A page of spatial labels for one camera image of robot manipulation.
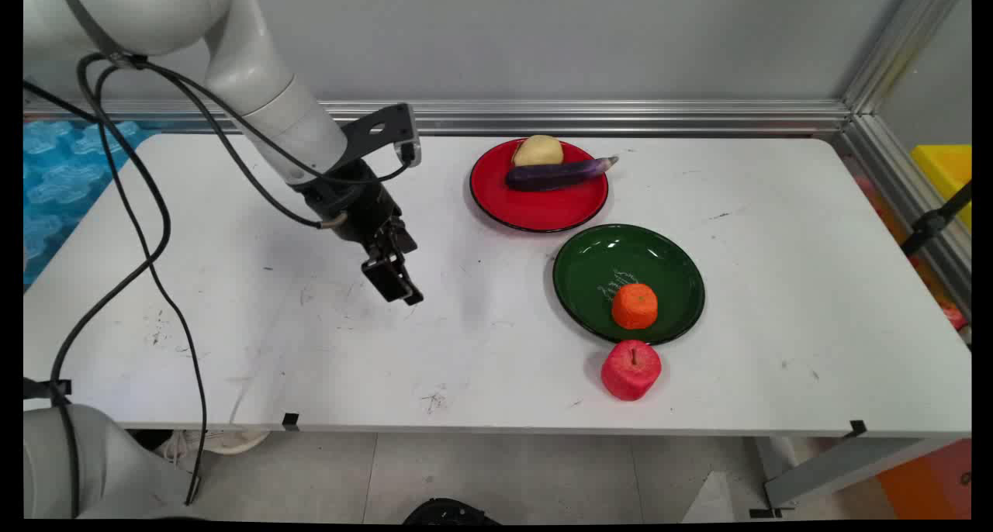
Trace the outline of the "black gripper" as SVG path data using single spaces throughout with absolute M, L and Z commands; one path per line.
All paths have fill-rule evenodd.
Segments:
M 416 242 L 401 219 L 401 209 L 382 182 L 374 182 L 375 172 L 363 160 L 352 161 L 330 174 L 345 183 L 315 178 L 294 185 L 305 203 L 325 222 L 345 214 L 344 221 L 332 229 L 344 241 L 361 244 L 368 253 L 362 273 L 387 302 L 402 300 L 418 305 L 424 295 L 407 270 L 407 254 L 417 249 Z M 362 180 L 352 185 L 350 180 Z M 377 236 L 386 228 L 386 236 Z

